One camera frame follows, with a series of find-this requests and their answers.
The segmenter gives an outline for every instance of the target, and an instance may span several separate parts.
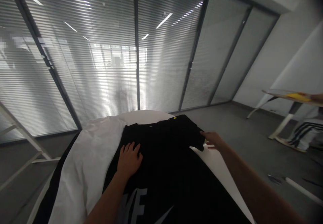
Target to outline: black and white striped pants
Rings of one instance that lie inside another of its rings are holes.
[[[306,118],[296,126],[288,142],[293,146],[307,150],[314,137],[323,132],[323,120]]]

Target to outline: t-shirt sleeve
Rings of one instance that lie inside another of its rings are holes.
[[[200,151],[204,150],[205,137],[200,134],[203,130],[186,115],[172,117],[169,122],[172,125],[172,131],[176,131],[176,134],[172,135],[177,137],[181,144],[196,147]]]

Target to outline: person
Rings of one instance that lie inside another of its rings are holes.
[[[208,149],[221,153],[256,223],[304,223],[290,205],[266,185],[217,133],[201,134],[210,145]],[[143,159],[141,154],[137,157],[140,145],[135,149],[133,147],[134,142],[122,147],[117,171],[84,224],[114,223],[127,181],[139,169]]]
[[[323,103],[323,94],[307,95],[311,100]],[[305,118],[299,122],[289,139],[276,137],[276,140],[299,152],[306,152],[314,138],[323,133],[323,107],[319,107],[318,115],[313,118]]]

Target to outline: gray floor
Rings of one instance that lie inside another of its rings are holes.
[[[296,152],[267,136],[277,127],[281,118],[264,112],[256,112],[249,120],[249,109],[233,103],[181,112],[205,131],[217,131],[222,138],[292,207],[308,222],[316,223],[322,208],[292,186],[278,186],[270,182],[267,174],[289,177],[321,199],[322,188],[305,182],[302,178],[322,183],[322,152],[310,150],[306,154]],[[282,132],[288,136],[294,125]],[[39,140],[53,156],[60,156],[73,134]],[[30,144],[19,143],[0,146],[0,183],[18,170],[36,151]],[[42,186],[56,163],[38,163],[29,166],[15,181],[0,192],[1,223],[26,223],[29,213]]]

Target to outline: left hand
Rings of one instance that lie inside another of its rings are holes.
[[[123,145],[120,150],[117,172],[127,179],[137,172],[143,158],[141,153],[139,153],[139,158],[137,157],[140,144],[138,144],[135,149],[134,145],[135,142],[132,142],[132,144],[128,143],[126,146]]]

